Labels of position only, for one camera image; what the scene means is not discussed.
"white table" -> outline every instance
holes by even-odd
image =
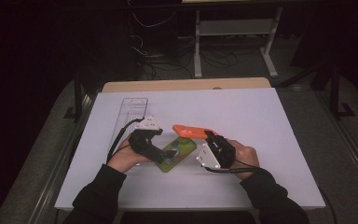
[[[72,209],[78,192],[93,180],[115,136],[123,98],[148,98],[148,109],[161,128],[154,145],[163,148],[177,135],[173,124],[210,128],[257,150],[260,164],[305,209],[324,200],[302,155],[277,92],[272,88],[104,92],[97,96],[86,129],[55,207]],[[243,210],[252,208],[234,175],[212,174],[192,154],[168,173],[154,163],[127,172],[119,194],[123,210]]]

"small white part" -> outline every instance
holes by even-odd
[[[209,168],[220,168],[220,163],[217,161],[216,157],[212,153],[211,149],[209,148],[208,144],[203,144],[202,149],[197,156],[197,160],[202,164],[203,167]]]
[[[159,130],[159,126],[157,125],[153,116],[149,116],[144,120],[142,120],[141,122],[139,122],[138,125],[136,125],[136,129],[157,131]]]

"floor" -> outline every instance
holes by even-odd
[[[202,78],[266,77],[279,84],[302,71],[290,66],[299,41],[278,37],[271,58],[279,76],[270,78],[258,47],[263,36],[225,36],[201,39]],[[191,37],[184,37],[182,56],[173,61],[149,57],[140,79],[193,77]],[[327,206],[308,211],[312,224],[358,224],[358,94],[350,82],[341,79],[340,102],[348,103],[355,117],[336,120],[328,110],[329,87],[313,91],[313,74],[288,88],[277,89],[283,108],[310,170],[325,194]],[[0,223],[62,223],[67,212],[53,207],[69,164],[72,148],[81,135],[92,99],[83,102],[84,115],[78,122],[65,119],[74,107],[74,85],[62,91],[32,152],[0,211]]]

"black sleeve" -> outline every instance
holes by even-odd
[[[287,197],[287,190],[278,185],[274,178],[253,174],[241,181],[254,208],[260,210],[262,224],[303,224],[310,223],[307,214]]]
[[[117,197],[126,175],[103,164],[95,179],[76,196],[74,210],[63,223],[108,223],[117,214]]]

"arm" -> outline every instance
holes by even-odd
[[[254,148],[245,147],[237,141],[228,142],[236,148],[236,161],[231,168],[247,167],[245,164],[260,166]],[[273,177],[260,173],[239,173],[236,176],[242,180],[241,186],[246,190],[254,208],[260,210],[261,223],[310,223],[304,210],[287,197],[287,190],[278,185]]]
[[[103,164],[95,179],[83,188],[76,196],[74,210],[64,223],[109,223],[117,214],[118,193],[126,179],[125,172],[140,162],[149,161],[135,153],[128,142],[124,140],[112,159]]]

